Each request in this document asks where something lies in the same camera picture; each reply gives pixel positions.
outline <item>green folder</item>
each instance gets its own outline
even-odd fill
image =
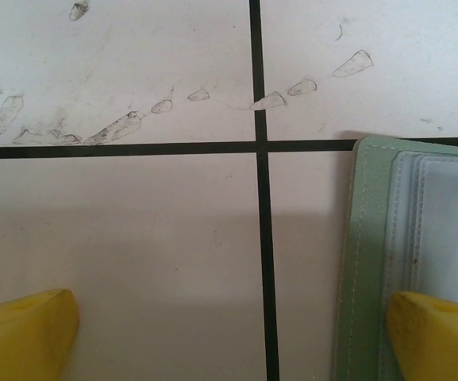
[[[394,158],[402,151],[458,156],[458,147],[389,137],[360,140],[355,150],[351,202],[339,290],[336,381],[398,381],[398,365],[379,369],[387,206]]]

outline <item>yellow rubber bumper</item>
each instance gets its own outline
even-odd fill
[[[458,380],[458,304],[413,292],[393,295],[387,331],[406,381]]]
[[[57,381],[79,327],[68,290],[0,304],[0,381]]]

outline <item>dirty mark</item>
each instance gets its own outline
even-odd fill
[[[22,107],[24,107],[24,100],[21,95],[5,99],[0,109],[0,136],[10,127]]]
[[[283,99],[283,97],[277,91],[273,91],[268,96],[253,103],[250,106],[250,110],[253,110],[253,111],[267,110],[273,107],[285,106],[286,104],[287,103],[285,102],[285,99]]]
[[[140,122],[145,117],[139,111],[130,111],[124,117],[120,117],[113,124],[105,127],[102,131],[86,139],[84,144],[98,145],[121,139],[140,128]]]
[[[205,101],[210,98],[210,93],[205,91],[204,89],[200,89],[195,91],[194,93],[188,95],[189,101]]]
[[[343,26],[341,26],[341,24],[338,24],[338,26],[340,26],[340,36],[338,36],[338,38],[335,41],[339,41],[343,36]]]
[[[298,95],[308,94],[312,91],[316,91],[317,84],[311,79],[304,79],[300,83],[296,83],[293,87],[289,89],[287,94],[291,97],[297,97]]]
[[[168,96],[164,100],[159,101],[151,108],[151,112],[153,114],[163,114],[163,113],[171,112],[173,93],[174,93],[174,87],[171,88],[171,92],[168,94]]]
[[[70,11],[70,20],[77,21],[89,10],[89,1],[90,0],[80,0],[76,2]]]
[[[82,138],[71,133],[62,133],[58,129],[38,133],[29,129],[23,129],[18,137],[13,139],[14,144],[49,144],[49,145],[76,145]]]
[[[364,50],[359,50],[347,62],[336,69],[333,74],[338,78],[348,77],[372,66],[374,65],[370,55]]]

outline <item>floor tile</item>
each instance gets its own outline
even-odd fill
[[[255,162],[0,160],[0,302],[74,291],[67,380],[264,380]]]
[[[281,379],[330,379],[349,152],[270,159]]]
[[[458,136],[458,2],[270,0],[262,23],[272,140]]]
[[[0,0],[0,146],[254,139],[248,1],[74,3]]]

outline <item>white tile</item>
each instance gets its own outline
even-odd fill
[[[264,380],[255,162],[0,160],[0,302],[74,291],[68,380]]]
[[[140,129],[112,144],[254,138],[247,0],[93,0],[71,21],[75,1],[0,0],[0,108],[23,99],[0,145],[23,129],[84,141],[131,111],[146,115]],[[201,89],[210,99],[188,100]],[[172,110],[152,113],[166,98]]]
[[[458,136],[458,2],[262,2],[272,140]],[[334,73],[364,50],[374,64]],[[291,97],[304,78],[316,91]]]
[[[349,152],[270,159],[281,379],[330,379]]]

